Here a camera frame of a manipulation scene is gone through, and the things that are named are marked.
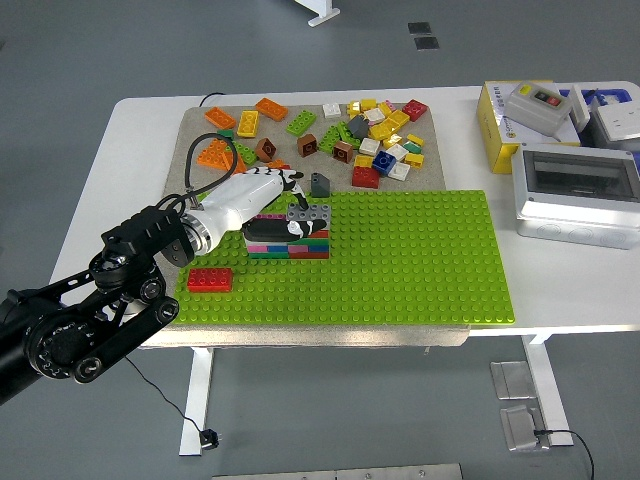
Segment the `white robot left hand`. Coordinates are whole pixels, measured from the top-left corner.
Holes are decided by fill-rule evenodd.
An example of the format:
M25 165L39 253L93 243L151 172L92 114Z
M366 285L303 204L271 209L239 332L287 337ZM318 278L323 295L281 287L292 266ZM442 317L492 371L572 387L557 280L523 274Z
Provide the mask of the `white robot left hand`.
M323 219L257 217L284 192L293 194L299 206L308 210L306 196L297 183L302 176L295 170L256 167L225 180L204 198L200 210L188 212L183 220L194 230L191 243L195 253L210 253L229 231L242 231L251 241L292 242L324 229L327 223Z

